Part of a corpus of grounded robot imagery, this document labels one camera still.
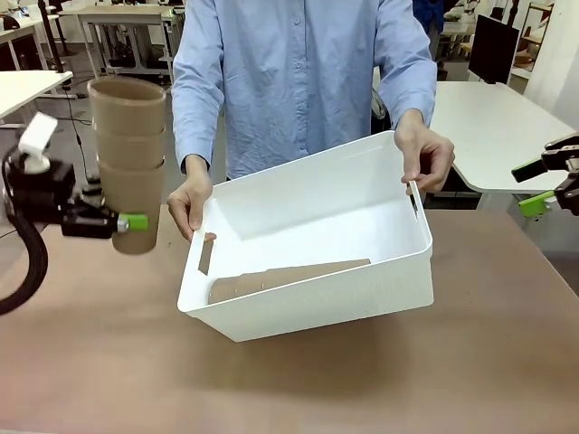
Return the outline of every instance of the hand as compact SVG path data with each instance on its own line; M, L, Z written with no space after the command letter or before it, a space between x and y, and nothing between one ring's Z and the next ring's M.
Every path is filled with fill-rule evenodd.
M207 173L207 163L200 156L190 155L185 159L187 179L172 192L166 203L184 238L191 241L193 231L201 227L203 206L213 192L214 186ZM215 239L213 233L205 235L206 241Z
M394 141L404 156L402 182L416 181L421 191L439 192L454 163L452 142L428 129L416 109L403 114Z

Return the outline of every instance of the light blue shirt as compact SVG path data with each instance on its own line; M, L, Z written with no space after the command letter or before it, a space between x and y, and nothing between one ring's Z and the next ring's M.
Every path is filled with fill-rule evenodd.
M176 156L211 163L224 103L227 174L370 133L372 77L394 124L430 123L436 64L412 0L188 0L175 58Z

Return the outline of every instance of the person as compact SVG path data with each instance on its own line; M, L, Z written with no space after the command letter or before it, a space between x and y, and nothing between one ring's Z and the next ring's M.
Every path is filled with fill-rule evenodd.
M413 0L413 11L414 18L431 41L429 51L435 61L438 42L444 30L444 0Z
M183 236L199 229L213 190L223 103L227 176L237 178L367 136L374 66L402 182L440 190L453 145L428 128L436 64L412 0L188 0L173 87L186 179L167 200Z

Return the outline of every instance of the paper cup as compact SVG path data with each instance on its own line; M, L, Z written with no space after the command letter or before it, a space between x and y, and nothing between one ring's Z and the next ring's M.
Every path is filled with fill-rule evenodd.
M100 184L105 205L116 212L143 213L148 217L148 231L115 233L115 250L129 255L151 251L157 244L159 208L165 179L165 162L152 170L119 170L98 161Z
M144 80L103 77L89 81L95 124L121 136L158 135L165 129L166 94Z
M119 136L92 126L99 160L119 170L151 170L163 164L165 130L153 136Z

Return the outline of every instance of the black cable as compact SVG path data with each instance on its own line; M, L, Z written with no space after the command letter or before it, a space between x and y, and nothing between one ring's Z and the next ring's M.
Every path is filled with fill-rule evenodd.
M88 78L86 78L86 79L84 79L84 80L77 81L76 83L73 83L73 84L72 84L72 87L73 87L73 88L76 88L77 86L80 86L82 83L86 83L87 81L90 81L90 80L92 80L92 79L94 79L94 75L90 75L90 77L88 77Z
M76 124L74 123L74 116L72 115L71 99L69 98L69 93L66 90L66 88L62 87L62 89L64 90L64 94L66 95L66 100L69 103L69 112L71 113L71 118L69 119L69 121L72 123L72 127L74 128L74 134L76 135L76 143L79 145L79 148L81 149L82 166L84 167L84 176L86 179L89 179L89 171L87 170L87 160L84 157L84 149L82 149L81 136L79 136L79 132L76 129Z
M16 232L16 229L12 229L11 231L8 231L7 233L3 233L2 235L0 235L0 240L1 240L3 237L7 237L7 236L10 235L11 233L15 233L15 232Z
M12 190L10 189L10 184L8 183L8 176L6 175L6 166L8 165L8 158L10 158L17 147L18 145L12 146L10 149L8 149L8 152L6 152L4 158L2 158L2 180L4 181L4 189L6 191L6 195L10 201L12 201L13 196Z
M85 127L90 127L92 126L92 122L88 119L80 119L80 118L60 118L60 117L56 117L58 120L74 120L75 122L78 122L81 125L84 125Z
M12 223L14 230L18 232L26 246L26 250L28 250L28 272L20 287L13 294L0 299L0 316L12 312L28 301L43 283L48 269L48 251L46 251L43 237L40 236L34 225L24 217L22 212L14 206L14 197L6 175L6 165L10 155L16 148L17 146L12 146L2 159L2 178L4 179L5 190L10 204L14 207L12 212L7 212L8 221Z

